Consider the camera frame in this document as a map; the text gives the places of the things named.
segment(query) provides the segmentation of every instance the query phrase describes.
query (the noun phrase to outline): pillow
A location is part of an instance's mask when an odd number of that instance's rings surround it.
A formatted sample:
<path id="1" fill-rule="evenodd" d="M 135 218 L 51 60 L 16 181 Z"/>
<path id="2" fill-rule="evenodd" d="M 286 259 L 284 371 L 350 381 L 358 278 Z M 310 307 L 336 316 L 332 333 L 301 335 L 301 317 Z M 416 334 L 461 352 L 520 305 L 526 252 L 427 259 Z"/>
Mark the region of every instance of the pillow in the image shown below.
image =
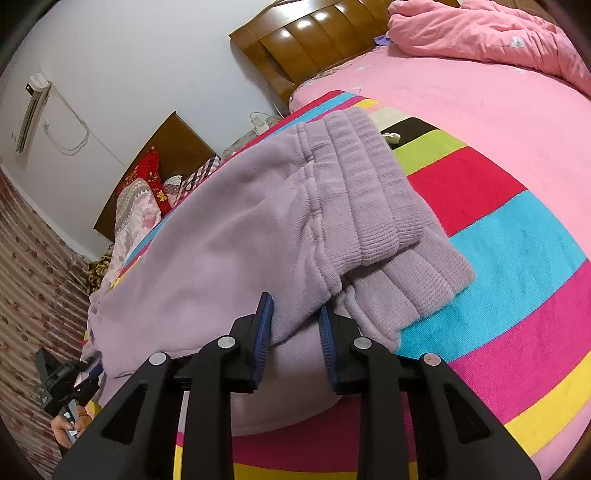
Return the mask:
<path id="1" fill-rule="evenodd" d="M 217 155 L 207 160 L 199 169 L 191 173 L 188 178 L 184 179 L 181 183 L 180 190 L 178 192 L 176 203 L 179 203 L 189 193 L 196 189 L 202 184 L 206 178 L 208 178 L 213 172 L 215 172 L 222 164 L 222 159 Z"/>
<path id="2" fill-rule="evenodd" d="M 168 202 L 171 207 L 177 203 L 178 193 L 181 189 L 181 181 L 183 180 L 182 175 L 175 175 L 174 177 L 170 177 L 169 179 L 165 180 L 164 185 L 164 193 L 168 197 Z"/>
<path id="3" fill-rule="evenodd" d="M 115 246 L 101 287 L 115 282 L 127 257 L 161 219 L 160 207 L 144 179 L 138 178 L 124 188 L 117 198 Z"/>
<path id="4" fill-rule="evenodd" d="M 145 157 L 139 161 L 127 178 L 117 187 L 115 192 L 116 195 L 119 196 L 134 180 L 143 179 L 148 185 L 150 185 L 152 193 L 158 203 L 158 208 L 160 208 L 160 213 L 162 214 L 162 217 L 164 217 L 164 215 L 171 210 L 171 206 L 164 191 L 164 185 L 162 185 L 162 182 L 160 181 L 159 168 L 160 156 L 158 155 L 158 151 L 152 147 L 150 151 L 146 153 Z"/>

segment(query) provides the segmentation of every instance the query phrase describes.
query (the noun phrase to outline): curtain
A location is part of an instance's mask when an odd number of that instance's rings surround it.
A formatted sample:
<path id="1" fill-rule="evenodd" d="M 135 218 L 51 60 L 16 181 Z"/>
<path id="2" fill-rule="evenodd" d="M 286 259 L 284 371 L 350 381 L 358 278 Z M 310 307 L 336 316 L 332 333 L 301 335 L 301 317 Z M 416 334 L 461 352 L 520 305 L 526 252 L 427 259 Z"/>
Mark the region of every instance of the curtain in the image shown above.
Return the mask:
<path id="1" fill-rule="evenodd" d="M 45 478 L 60 454 L 33 360 L 42 346 L 61 361 L 79 358 L 86 268 L 0 171 L 0 416 Z"/>

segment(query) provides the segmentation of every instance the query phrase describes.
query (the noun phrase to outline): metal screw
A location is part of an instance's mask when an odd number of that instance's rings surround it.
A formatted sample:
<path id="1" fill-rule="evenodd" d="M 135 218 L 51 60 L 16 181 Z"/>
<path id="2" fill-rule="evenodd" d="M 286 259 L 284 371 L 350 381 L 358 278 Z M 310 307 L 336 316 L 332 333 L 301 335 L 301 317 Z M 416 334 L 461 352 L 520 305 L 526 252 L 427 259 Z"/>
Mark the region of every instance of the metal screw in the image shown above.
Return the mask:
<path id="1" fill-rule="evenodd" d="M 432 367 L 436 367 L 441 363 L 441 357 L 436 353 L 426 353 L 423 357 L 423 362 Z"/>
<path id="2" fill-rule="evenodd" d="M 234 345 L 236 345 L 234 337 L 222 337 L 217 341 L 217 346 L 220 348 L 232 348 Z"/>
<path id="3" fill-rule="evenodd" d="M 353 341 L 353 345 L 355 345 L 359 350 L 367 350 L 371 347 L 371 340 L 367 337 L 358 337 Z"/>
<path id="4" fill-rule="evenodd" d="M 150 363 L 152 365 L 162 365 L 166 361 L 166 354 L 162 352 L 152 353 Z"/>

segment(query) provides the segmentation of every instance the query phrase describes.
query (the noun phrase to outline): yellow stripe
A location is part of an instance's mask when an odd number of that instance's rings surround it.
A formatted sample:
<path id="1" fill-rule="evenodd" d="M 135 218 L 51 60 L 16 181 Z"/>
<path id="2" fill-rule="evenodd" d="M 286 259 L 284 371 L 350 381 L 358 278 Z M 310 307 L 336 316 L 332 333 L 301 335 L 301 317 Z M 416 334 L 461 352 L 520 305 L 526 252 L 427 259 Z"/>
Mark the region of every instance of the yellow stripe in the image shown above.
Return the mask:
<path id="1" fill-rule="evenodd" d="M 366 98 L 364 100 L 361 100 L 360 102 L 357 102 L 354 106 L 360 106 L 363 110 L 367 110 L 370 107 L 373 107 L 374 105 L 377 105 L 379 102 L 375 101 L 375 100 L 371 100 L 369 98 Z"/>
<path id="2" fill-rule="evenodd" d="M 117 277 L 117 279 L 113 282 L 113 284 L 109 287 L 109 290 L 113 290 L 113 288 L 115 288 L 117 286 L 117 284 L 120 282 L 120 280 L 122 278 L 124 278 L 127 273 L 135 266 L 135 264 L 139 261 L 140 258 L 142 258 L 144 256 L 144 254 L 141 254 L 140 256 L 138 256 L 138 258 L 135 259 L 135 261 L 129 266 L 129 268 L 127 270 L 125 270 L 125 272 L 120 275 L 119 277 Z"/>
<path id="3" fill-rule="evenodd" d="M 431 130 L 396 148 L 394 154 L 404 173 L 410 175 L 465 146 L 464 142 L 443 130 Z"/>
<path id="4" fill-rule="evenodd" d="M 542 399 L 505 425 L 532 456 L 550 442 L 591 398 L 591 352 Z"/>
<path id="5" fill-rule="evenodd" d="M 174 449 L 173 480 L 181 480 L 181 460 L 183 459 L 183 447 L 178 445 Z"/>
<path id="6" fill-rule="evenodd" d="M 90 417 L 91 417 L 91 418 L 93 418 L 93 419 L 94 419 L 94 418 L 95 418 L 95 417 L 96 417 L 96 416 L 97 416 L 97 415 L 100 413 L 100 411 L 102 410 L 102 407 L 101 407 L 101 406 L 100 406 L 98 403 L 96 403 L 96 402 L 94 402 L 94 401 L 92 401 L 92 400 L 90 400 L 90 401 L 89 401 L 89 402 L 86 404 L 86 407 L 85 407 L 85 408 L 86 408 L 86 411 L 89 413 Z"/>
<path id="7" fill-rule="evenodd" d="M 408 464 L 411 480 L 418 480 L 417 463 Z M 287 472 L 234 463 L 236 480 L 355 480 L 357 472 Z"/>

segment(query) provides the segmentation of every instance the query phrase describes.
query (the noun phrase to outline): green stripe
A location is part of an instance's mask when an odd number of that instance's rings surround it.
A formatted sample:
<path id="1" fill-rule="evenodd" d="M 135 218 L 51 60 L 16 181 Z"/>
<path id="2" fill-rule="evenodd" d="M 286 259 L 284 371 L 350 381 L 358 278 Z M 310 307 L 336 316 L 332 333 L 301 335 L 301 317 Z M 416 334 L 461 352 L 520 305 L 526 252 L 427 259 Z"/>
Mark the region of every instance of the green stripe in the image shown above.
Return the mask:
<path id="1" fill-rule="evenodd" d="M 443 130 L 432 130 L 402 147 L 394 149 L 406 175 L 435 163 L 467 145 Z"/>

